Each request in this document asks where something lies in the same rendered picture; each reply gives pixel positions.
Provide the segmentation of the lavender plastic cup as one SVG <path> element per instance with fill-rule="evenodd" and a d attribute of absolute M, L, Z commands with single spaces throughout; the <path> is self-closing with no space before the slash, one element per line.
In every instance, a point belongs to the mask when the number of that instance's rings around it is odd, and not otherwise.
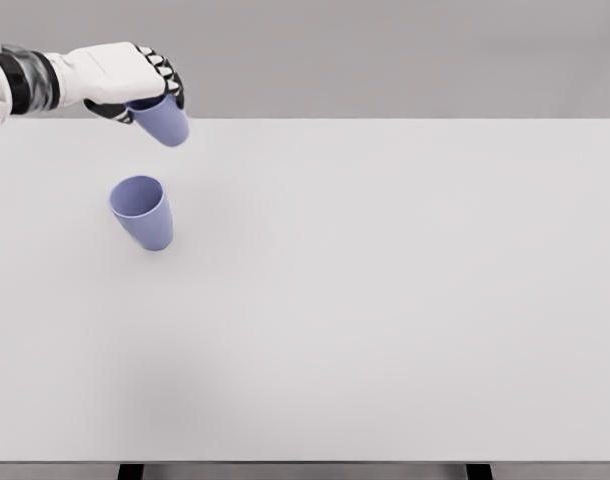
<path fill-rule="evenodd" d="M 113 187 L 108 203 L 116 220 L 141 248 L 160 251 L 172 243 L 171 207 L 157 179 L 146 175 L 126 178 Z"/>
<path fill-rule="evenodd" d="M 128 102 L 134 121 L 164 146 L 177 147 L 189 137 L 186 113 L 173 94 Z"/>

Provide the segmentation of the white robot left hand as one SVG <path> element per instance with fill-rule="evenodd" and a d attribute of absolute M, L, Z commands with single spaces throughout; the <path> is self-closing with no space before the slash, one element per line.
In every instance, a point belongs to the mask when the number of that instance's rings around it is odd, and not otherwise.
<path fill-rule="evenodd" d="M 84 106 L 93 114 L 121 124 L 134 122 L 127 105 L 171 95 L 185 108 L 180 74 L 164 55 L 131 42 L 78 48 L 66 55 Z"/>

